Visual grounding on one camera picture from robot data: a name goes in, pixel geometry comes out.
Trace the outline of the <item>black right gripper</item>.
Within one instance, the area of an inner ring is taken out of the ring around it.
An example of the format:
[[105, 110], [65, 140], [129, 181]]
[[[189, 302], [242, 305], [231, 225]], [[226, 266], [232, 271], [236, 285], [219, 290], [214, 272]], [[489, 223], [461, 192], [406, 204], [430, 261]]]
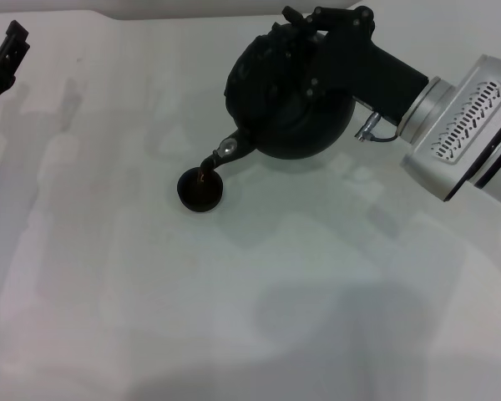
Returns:
[[366, 34], [330, 32], [363, 28], [372, 34], [374, 13], [316, 7], [308, 16], [286, 6], [282, 15], [305, 33], [329, 32], [315, 57], [315, 77], [308, 80], [307, 98], [341, 92], [365, 104], [389, 122], [399, 122], [428, 85], [428, 77], [376, 46]]

